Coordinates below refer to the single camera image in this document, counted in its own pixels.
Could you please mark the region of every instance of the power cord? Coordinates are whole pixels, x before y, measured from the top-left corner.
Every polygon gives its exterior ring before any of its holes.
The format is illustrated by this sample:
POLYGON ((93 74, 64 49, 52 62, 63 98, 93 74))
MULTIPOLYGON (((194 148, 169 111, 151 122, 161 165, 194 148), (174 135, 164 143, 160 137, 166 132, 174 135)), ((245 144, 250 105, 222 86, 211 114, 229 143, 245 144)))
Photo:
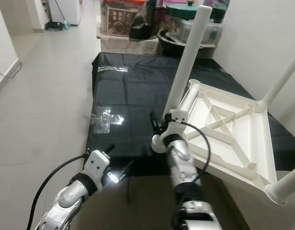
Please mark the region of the power cord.
POLYGON ((55 170, 53 170, 51 172, 51 174, 49 174, 49 176, 43 181, 42 185, 40 186, 39 190, 37 191, 37 193, 36 193, 36 195, 34 197, 34 201, 33 201, 32 207, 31 207, 31 212, 30 212, 30 215, 29 215, 29 220, 28 220, 28 224, 27 224, 26 230, 30 230, 31 227, 32 227, 32 222, 33 222, 33 218, 34 218, 34 210, 36 208, 36 204, 37 204, 38 198, 39 198, 42 190, 46 186, 47 182, 55 175, 55 173, 57 173, 60 169, 62 169, 66 165, 70 164, 73 161, 79 160, 81 158, 85 158, 87 156, 88 156, 88 154, 87 153, 84 153, 84 154, 82 154, 80 156, 74 157, 74 158, 72 158, 72 159, 64 162, 63 164, 59 165, 55 170))
POLYGON ((2 74, 1 72, 0 72, 0 75, 2 75, 3 77, 5 77, 5 78, 14 78, 14 76, 20 71, 22 69, 22 63, 20 62, 20 68, 18 69, 18 71, 16 71, 11 77, 7 77, 7 76, 5 76, 4 74, 2 74))
MULTIPOLYGON (((198 131, 202 135, 202 137, 204 138, 204 140, 205 140, 205 142, 207 144, 208 156, 207 156, 206 163, 205 163, 204 167, 202 168, 202 170, 198 173, 198 175, 196 176, 196 178, 191 182, 191 185, 189 186, 189 190, 188 190, 188 191, 190 191, 191 188, 192 188, 192 186, 195 184, 195 182, 201 178, 201 176, 204 174, 204 172, 206 172, 206 169, 207 169, 207 167, 209 165, 210 158, 211 158, 210 144, 209 144, 209 141, 208 141, 206 135, 199 128, 197 128, 197 127, 195 127, 195 126, 193 126, 193 125, 191 125, 191 124, 189 124, 187 122, 184 122, 184 121, 179 121, 179 120, 174 120, 174 119, 168 119, 168 121, 180 123, 182 125, 186 125, 186 126, 189 126, 191 128, 194 128, 196 131, 198 131)), ((177 219, 178 213, 179 213, 179 211, 180 211, 180 209, 181 209, 181 207, 182 207, 182 205, 184 203, 184 200, 186 198, 186 194, 187 194, 187 192, 185 192, 184 195, 182 196, 182 198, 180 199, 180 202, 178 204, 178 208, 177 208, 177 210, 172 215, 171 223, 172 223, 172 226, 174 227, 174 229, 177 228, 177 221, 176 221, 176 219, 177 219)))

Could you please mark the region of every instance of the tiled floor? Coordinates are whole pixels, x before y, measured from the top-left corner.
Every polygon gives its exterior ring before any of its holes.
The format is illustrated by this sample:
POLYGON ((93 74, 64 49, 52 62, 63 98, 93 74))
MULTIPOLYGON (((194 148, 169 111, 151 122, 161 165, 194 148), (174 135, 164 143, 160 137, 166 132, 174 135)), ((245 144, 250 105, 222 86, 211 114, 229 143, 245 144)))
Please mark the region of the tiled floor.
MULTIPOLYGON (((95 3, 98 7, 98 1, 84 0, 80 25, 68 31, 13 39, 23 69, 0 92, 0 230, 26 229, 42 181, 84 152, 91 62, 100 52, 95 3)), ((81 166, 74 162, 53 177, 38 201, 32 229, 81 166)), ((169 178, 132 178, 130 204, 124 201, 125 186, 126 181, 92 197, 71 230, 168 229, 174 205, 169 178), (156 199, 158 194, 164 197, 156 199)))

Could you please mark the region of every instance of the black tablecloth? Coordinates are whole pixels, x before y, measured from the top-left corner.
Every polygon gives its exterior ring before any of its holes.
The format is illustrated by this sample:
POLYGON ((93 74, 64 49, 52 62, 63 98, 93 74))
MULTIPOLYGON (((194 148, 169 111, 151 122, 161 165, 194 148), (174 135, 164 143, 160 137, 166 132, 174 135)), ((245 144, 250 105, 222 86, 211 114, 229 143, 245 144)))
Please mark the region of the black tablecloth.
MULTIPOLYGON (((169 174, 166 155, 150 148, 149 113, 154 110, 161 118, 178 64, 179 59, 170 57, 100 53, 92 63, 93 106, 87 148, 104 150, 115 144, 109 154, 111 166, 121 168, 135 160, 130 170, 134 176, 169 174), (110 125, 109 132, 100 131, 103 126, 97 119, 104 107, 124 119, 121 125, 110 125)), ((190 78, 253 99, 211 59, 196 60, 190 78)), ((295 138, 271 115, 269 123, 276 169, 293 170, 295 138)))

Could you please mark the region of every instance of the clear plastic container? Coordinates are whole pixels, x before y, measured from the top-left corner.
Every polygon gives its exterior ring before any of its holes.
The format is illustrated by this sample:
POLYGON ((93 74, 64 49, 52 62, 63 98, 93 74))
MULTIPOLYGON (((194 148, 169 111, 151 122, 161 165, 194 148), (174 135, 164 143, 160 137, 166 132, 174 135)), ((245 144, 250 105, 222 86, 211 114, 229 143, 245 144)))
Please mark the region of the clear plastic container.
MULTIPOLYGON (((167 36, 178 43, 186 44, 192 25, 193 21, 171 17, 167 36)), ((201 45, 214 46, 221 31, 222 24, 208 23, 201 45)))

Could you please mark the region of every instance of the transparent tape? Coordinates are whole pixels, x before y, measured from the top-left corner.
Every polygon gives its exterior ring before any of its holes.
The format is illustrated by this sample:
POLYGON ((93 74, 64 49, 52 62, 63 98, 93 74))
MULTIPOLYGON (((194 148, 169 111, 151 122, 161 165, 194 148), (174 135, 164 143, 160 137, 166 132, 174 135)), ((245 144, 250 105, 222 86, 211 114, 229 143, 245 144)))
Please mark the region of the transparent tape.
POLYGON ((110 125, 121 125, 124 118, 121 115, 111 114, 111 107, 96 107, 91 115, 91 124, 94 133, 109 133, 110 125))
POLYGON ((118 72, 128 72, 127 67, 114 67, 114 66, 99 66, 98 72, 105 71, 105 70, 114 70, 118 72))

